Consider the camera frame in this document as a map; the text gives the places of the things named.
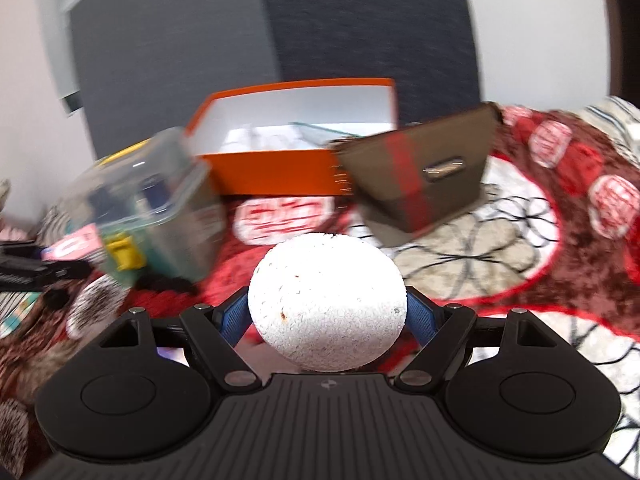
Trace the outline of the red patterned plush blanket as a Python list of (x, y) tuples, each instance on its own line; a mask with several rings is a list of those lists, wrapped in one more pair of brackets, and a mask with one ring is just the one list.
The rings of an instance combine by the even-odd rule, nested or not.
[[(604, 370), (623, 400), (606, 452), (639, 471), (639, 232), (598, 233), (587, 188), (598, 177), (639, 179), (622, 129), (639, 113), (608, 98), (579, 113), (506, 109), (485, 182), (487, 203), (405, 248), (392, 251), (407, 282), (436, 300), (464, 300), (483, 312), (527, 306)], [(230, 205), (229, 235), (200, 286), (156, 278), (126, 288), (103, 274), (46, 292), (6, 292), (21, 326), (1, 341), (1, 463), (20, 478), (49, 448), (37, 427), (35, 397), (97, 330), (128, 307), (171, 316), (197, 299), (218, 304), (246, 285), (282, 226), (290, 200)]]

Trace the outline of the orange cardboard box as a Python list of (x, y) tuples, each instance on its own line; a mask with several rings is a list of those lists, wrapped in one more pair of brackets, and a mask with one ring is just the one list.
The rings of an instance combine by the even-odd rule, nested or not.
[(258, 84), (209, 96), (186, 126), (224, 195), (337, 196), (333, 140), (398, 125), (390, 78), (324, 78)]

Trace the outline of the clear plastic storage box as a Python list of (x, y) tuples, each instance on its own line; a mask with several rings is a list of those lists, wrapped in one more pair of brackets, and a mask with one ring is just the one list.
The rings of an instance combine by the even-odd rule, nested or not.
[(70, 228), (93, 226), (100, 269), (131, 286), (145, 272), (195, 283), (213, 269), (227, 215), (180, 128), (107, 156), (68, 189)]

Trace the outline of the cotton swabs plastic bag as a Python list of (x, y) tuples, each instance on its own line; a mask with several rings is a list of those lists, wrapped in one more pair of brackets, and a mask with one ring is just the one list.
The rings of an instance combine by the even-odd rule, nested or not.
[(40, 258), (46, 261), (84, 260), (99, 264), (105, 260), (105, 252), (99, 231), (96, 225), (91, 223), (44, 248)]

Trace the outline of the brown small handbag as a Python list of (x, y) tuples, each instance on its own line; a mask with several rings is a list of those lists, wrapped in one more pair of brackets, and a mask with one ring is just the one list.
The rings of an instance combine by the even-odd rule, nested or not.
[(384, 247), (407, 244), (486, 202), (482, 177), (502, 125), (491, 102), (394, 131), (334, 142), (337, 174)]

